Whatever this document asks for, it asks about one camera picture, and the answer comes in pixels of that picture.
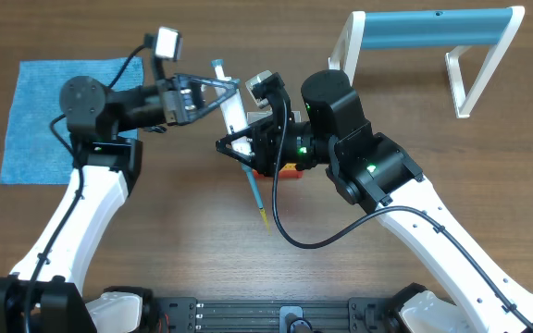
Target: yellow pen tip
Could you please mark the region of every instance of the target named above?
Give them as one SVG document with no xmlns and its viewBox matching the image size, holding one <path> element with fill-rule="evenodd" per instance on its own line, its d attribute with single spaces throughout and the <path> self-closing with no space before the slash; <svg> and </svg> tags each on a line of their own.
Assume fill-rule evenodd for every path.
<svg viewBox="0 0 533 333">
<path fill-rule="evenodd" d="M 265 208 L 260 208 L 260 216 L 263 217 L 263 221 L 265 222 L 266 230 L 268 230 L 268 236 L 270 236 L 270 226 L 268 225 L 267 212 L 265 212 Z"/>
</svg>

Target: cable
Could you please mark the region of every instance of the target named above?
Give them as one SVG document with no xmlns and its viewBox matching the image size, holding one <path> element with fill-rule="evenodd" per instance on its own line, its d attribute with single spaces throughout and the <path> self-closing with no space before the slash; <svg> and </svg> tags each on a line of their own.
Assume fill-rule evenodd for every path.
<svg viewBox="0 0 533 333">
<path fill-rule="evenodd" d="M 61 136 L 55 130 L 55 124 L 64 117 L 65 115 L 61 115 L 53 119 L 53 121 L 51 121 L 49 125 L 49 129 L 51 130 L 51 132 L 53 132 L 53 135 L 55 135 L 56 139 L 59 140 L 63 144 L 63 146 L 65 146 L 71 156 L 73 156 L 74 164 L 77 165 L 78 173 L 80 175 L 80 184 L 78 186 L 78 189 L 75 191 L 75 197 L 73 198 L 73 201 L 71 202 L 71 205 L 69 206 L 67 212 L 61 219 L 61 222 L 59 222 L 59 225 L 56 227 L 55 231 L 53 232 L 53 235 L 51 235 L 51 238 L 46 243 L 43 252 L 39 253 L 38 262 L 36 263 L 36 267 L 34 268 L 34 272 L 32 273 L 30 282 L 28 282 L 28 288 L 26 290 L 26 296 L 24 301 L 24 329 L 26 333 L 30 333 L 30 312 L 32 310 L 32 294 L 34 293 L 34 287 L 36 286 L 36 279 L 38 278 L 38 275 L 43 269 L 44 263 L 48 260 L 46 256 L 51 251 L 51 248 L 53 247 L 56 238 L 58 237 L 59 233 L 61 233 L 61 229 L 67 223 L 67 220 L 71 216 L 71 213 L 75 209 L 75 206 L 78 204 L 81 195 L 83 194 L 83 169 L 79 165 L 77 155 L 75 151 L 71 149 L 71 147 L 65 142 L 65 140 L 63 140 L 63 138 L 61 138 Z"/>
<path fill-rule="evenodd" d="M 281 135 L 281 142 L 279 144 L 279 151 L 277 152 L 277 162 L 275 163 L 275 175 L 273 178 L 273 192 L 272 192 L 272 205 L 273 205 L 273 218 L 275 219 L 275 224 L 277 225 L 277 229 L 283 236 L 283 238 L 288 241 L 291 245 L 298 247 L 300 249 L 307 249 L 307 250 L 313 250 L 313 249 L 319 249 L 322 247 L 325 247 L 327 245 L 330 245 L 331 243 L 338 241 L 343 236 L 347 235 L 349 232 L 353 231 L 355 228 L 361 226 L 365 222 L 369 221 L 370 219 L 387 214 L 389 212 L 407 212 L 412 213 L 416 216 L 419 216 L 423 219 L 425 219 L 437 233 L 443 234 L 445 238 L 450 241 L 453 246 L 455 246 L 458 251 L 464 256 L 464 258 L 470 263 L 470 265 L 478 272 L 478 274 L 482 277 L 482 279 L 489 285 L 490 289 L 495 293 L 495 295 L 501 300 L 501 302 L 505 305 L 506 310 L 505 311 L 511 311 L 511 313 L 519 319 L 527 328 L 529 328 L 531 331 L 533 331 L 533 324 L 527 320 L 518 310 L 517 306 L 515 304 L 512 304 L 505 295 L 499 290 L 497 285 L 490 279 L 490 277 L 487 275 L 487 273 L 480 267 L 480 265 L 477 263 L 476 260 L 468 253 L 468 251 L 456 240 L 452 234 L 450 234 L 444 226 L 442 226 L 440 223 L 438 223 L 436 220 L 428 216 L 427 214 L 414 209 L 413 207 L 408 206 L 390 206 L 390 207 L 384 207 L 381 209 L 378 209 L 377 211 L 368 214 L 366 216 L 363 216 L 359 218 L 358 220 L 354 221 L 351 225 L 344 228 L 343 230 L 337 232 L 332 237 L 317 242 L 317 243 L 302 243 L 297 240 L 294 240 L 288 233 L 285 231 L 285 228 L 281 225 L 281 222 L 279 220 L 279 212 L 277 210 L 277 185 L 279 183 L 279 169 L 281 164 L 281 156 L 283 152 L 283 143 L 285 141 L 285 134 L 287 133 L 287 123 L 288 123 L 288 115 L 287 115 L 287 104 L 285 103 L 285 100 L 283 99 L 281 95 L 281 100 L 283 101 L 283 108 L 285 111 L 285 117 L 283 120 L 283 131 Z"/>
<path fill-rule="evenodd" d="M 139 45 L 136 49 L 133 50 L 133 52 L 130 53 L 130 55 L 127 57 L 127 60 L 125 60 L 124 64 L 122 64 L 122 67 L 117 73 L 117 76 L 108 84 L 108 88 L 112 88 L 117 84 L 118 79 L 122 76 L 122 73 L 125 72 L 125 69 L 127 69 L 127 66 L 129 65 L 129 62 L 142 51 L 142 49 L 145 48 L 145 45 Z"/>
</svg>

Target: blue bar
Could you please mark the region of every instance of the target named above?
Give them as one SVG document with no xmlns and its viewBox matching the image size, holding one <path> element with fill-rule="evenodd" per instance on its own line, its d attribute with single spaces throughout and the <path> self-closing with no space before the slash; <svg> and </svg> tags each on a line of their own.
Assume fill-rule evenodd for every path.
<svg viewBox="0 0 533 333">
<path fill-rule="evenodd" d="M 511 8 L 366 13 L 361 49 L 494 45 Z"/>
</svg>

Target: wooden surface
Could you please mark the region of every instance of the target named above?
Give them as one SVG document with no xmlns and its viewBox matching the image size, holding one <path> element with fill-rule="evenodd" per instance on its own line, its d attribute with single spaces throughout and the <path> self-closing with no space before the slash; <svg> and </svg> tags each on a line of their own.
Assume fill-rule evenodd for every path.
<svg viewBox="0 0 533 333">
<path fill-rule="evenodd" d="M 178 71 L 212 76 L 215 58 L 242 81 L 278 71 L 305 116 L 301 84 L 325 68 L 352 10 L 510 5 L 526 6 L 526 18 L 470 119 L 454 116 L 446 49 L 363 52 L 354 87 L 374 130 L 410 153 L 458 221 L 533 291 L 533 1 L 0 0 L 0 169 L 21 60 L 125 56 L 144 33 L 167 25 L 185 38 Z M 483 52 L 463 58 L 468 85 Z M 85 296 L 135 285 L 205 299 L 346 299 L 390 296 L 414 281 L 445 295 L 376 222 L 318 251 L 267 236 L 239 164 L 215 151 L 221 124 L 217 111 L 166 135 L 142 133 L 143 173 L 106 230 Z M 260 182 L 266 207 L 270 187 Z M 0 276 L 30 249 L 64 191 L 0 185 Z M 281 182 L 279 210 L 301 241 L 320 241 L 362 214 L 334 191 L 323 167 Z"/>
</svg>

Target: wooden table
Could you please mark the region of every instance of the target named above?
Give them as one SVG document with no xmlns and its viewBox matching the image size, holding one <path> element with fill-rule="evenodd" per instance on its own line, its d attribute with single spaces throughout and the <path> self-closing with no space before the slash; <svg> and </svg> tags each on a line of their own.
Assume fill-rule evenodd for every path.
<svg viewBox="0 0 533 333">
<path fill-rule="evenodd" d="M 242 81 L 278 71 L 305 116 L 301 84 L 326 67 L 352 10 L 510 5 L 526 6 L 526 18 L 468 120 L 454 116 L 444 49 L 362 53 L 354 87 L 374 130 L 410 153 L 459 222 L 533 292 L 533 1 L 0 0 L 0 169 L 21 60 L 125 56 L 146 32 L 166 25 L 185 39 L 182 60 L 169 70 L 213 76 L 210 61 L 223 58 L 227 73 Z M 465 55 L 467 83 L 483 52 Z M 252 108 L 246 91 L 242 96 Z M 317 251 L 268 236 L 239 164 L 215 151 L 221 124 L 217 111 L 165 135 L 141 134 L 143 173 L 98 247 L 86 297 L 134 285 L 205 299 L 342 300 L 391 296 L 414 281 L 445 295 L 377 222 Z M 270 180 L 260 181 L 266 207 L 270 188 Z M 64 191 L 0 185 L 0 276 L 30 249 Z M 282 181 L 279 210 L 301 241 L 320 241 L 363 213 L 334 191 L 323 167 Z"/>
</svg>

